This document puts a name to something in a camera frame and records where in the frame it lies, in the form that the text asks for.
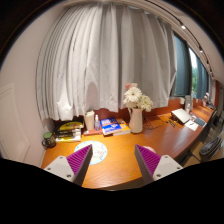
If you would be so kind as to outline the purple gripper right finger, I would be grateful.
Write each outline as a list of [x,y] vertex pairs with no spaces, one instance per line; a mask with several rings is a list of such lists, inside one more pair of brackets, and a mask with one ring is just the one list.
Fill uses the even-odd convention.
[[145,185],[182,169],[169,155],[159,156],[140,145],[135,145],[135,157]]

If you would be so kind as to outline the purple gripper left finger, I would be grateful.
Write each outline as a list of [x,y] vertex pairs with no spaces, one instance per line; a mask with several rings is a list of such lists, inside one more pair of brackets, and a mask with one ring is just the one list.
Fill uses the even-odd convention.
[[92,155],[92,145],[87,145],[67,157],[58,156],[45,168],[45,171],[81,186]]

